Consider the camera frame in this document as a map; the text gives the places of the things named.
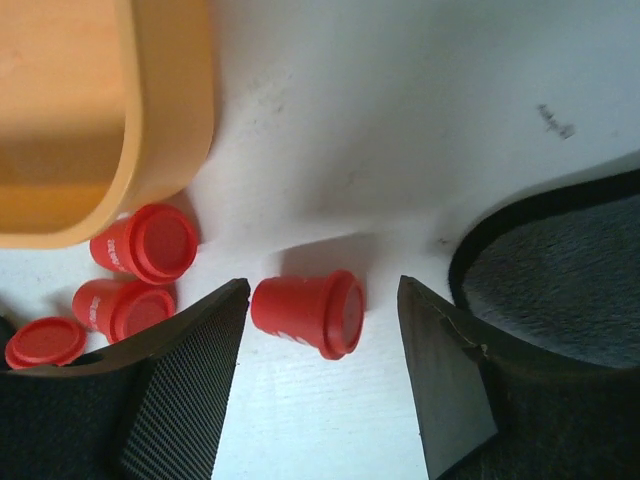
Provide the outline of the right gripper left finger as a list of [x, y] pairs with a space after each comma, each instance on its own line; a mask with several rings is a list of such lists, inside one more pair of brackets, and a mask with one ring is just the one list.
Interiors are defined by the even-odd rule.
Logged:
[[68, 366], [1, 375], [5, 479], [208, 479], [249, 307], [234, 279]]

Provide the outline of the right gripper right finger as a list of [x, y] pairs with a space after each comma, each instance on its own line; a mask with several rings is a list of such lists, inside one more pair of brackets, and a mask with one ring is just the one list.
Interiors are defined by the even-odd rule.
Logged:
[[397, 308], [429, 478], [638, 477], [637, 368], [536, 347], [409, 276]]

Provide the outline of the blue grey microfiber cloth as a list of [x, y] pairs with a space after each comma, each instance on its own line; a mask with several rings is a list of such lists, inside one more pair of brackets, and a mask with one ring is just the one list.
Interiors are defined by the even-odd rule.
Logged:
[[575, 360], [639, 364], [639, 173], [538, 193], [480, 221], [448, 273], [454, 304]]

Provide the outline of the orange plastic storage basket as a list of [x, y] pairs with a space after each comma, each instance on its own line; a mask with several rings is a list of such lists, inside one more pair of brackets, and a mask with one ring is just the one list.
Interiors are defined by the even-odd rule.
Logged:
[[1, 5], [1, 244], [81, 243], [184, 189], [215, 126], [205, 1]]

